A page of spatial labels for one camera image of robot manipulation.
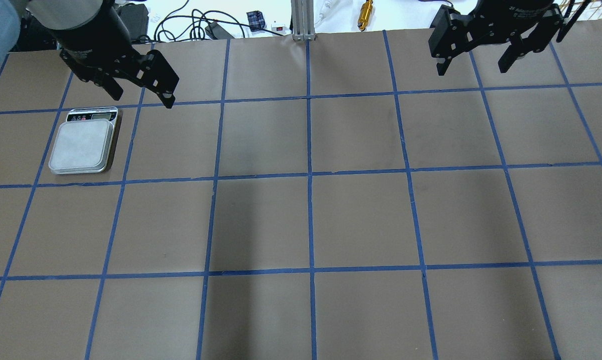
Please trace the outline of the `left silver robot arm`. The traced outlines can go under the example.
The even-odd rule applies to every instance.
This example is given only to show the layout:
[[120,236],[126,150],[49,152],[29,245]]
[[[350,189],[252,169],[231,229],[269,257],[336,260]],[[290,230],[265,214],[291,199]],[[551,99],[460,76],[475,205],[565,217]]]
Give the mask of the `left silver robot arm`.
[[156,94],[167,109],[175,103],[179,76],[158,50],[141,54],[111,0],[0,0],[0,66],[17,43],[21,19],[30,13],[61,47],[59,57],[82,82],[111,98],[125,79]]

